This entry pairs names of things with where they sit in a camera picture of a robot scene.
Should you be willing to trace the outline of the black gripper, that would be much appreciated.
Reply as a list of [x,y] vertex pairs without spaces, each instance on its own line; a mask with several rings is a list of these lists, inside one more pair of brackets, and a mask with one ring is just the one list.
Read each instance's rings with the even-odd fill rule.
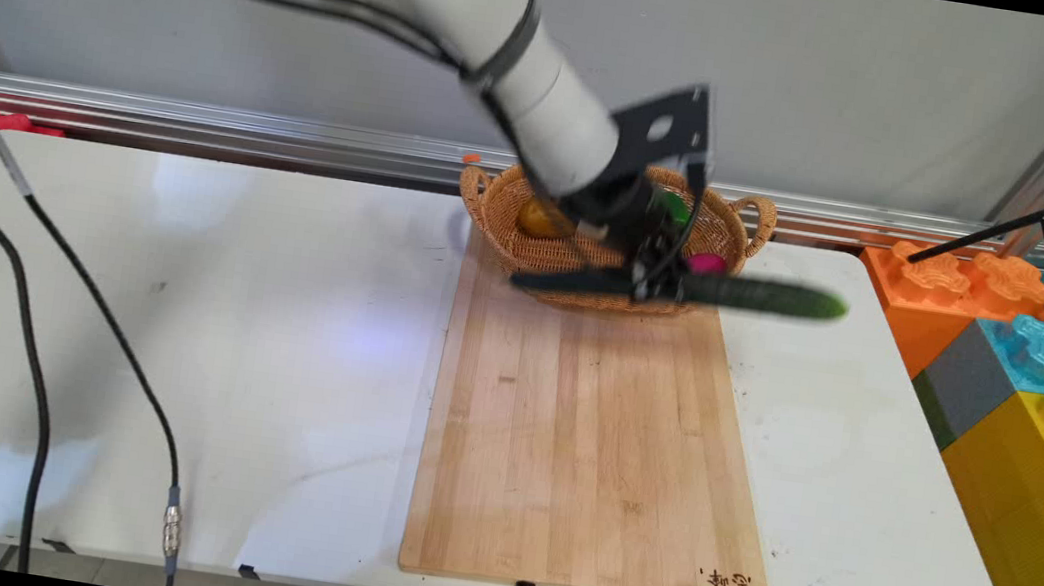
[[632,303],[686,304],[682,277],[690,273],[678,244],[690,212],[682,198],[639,174],[596,184],[557,200],[557,209],[569,222],[599,244],[628,259]]

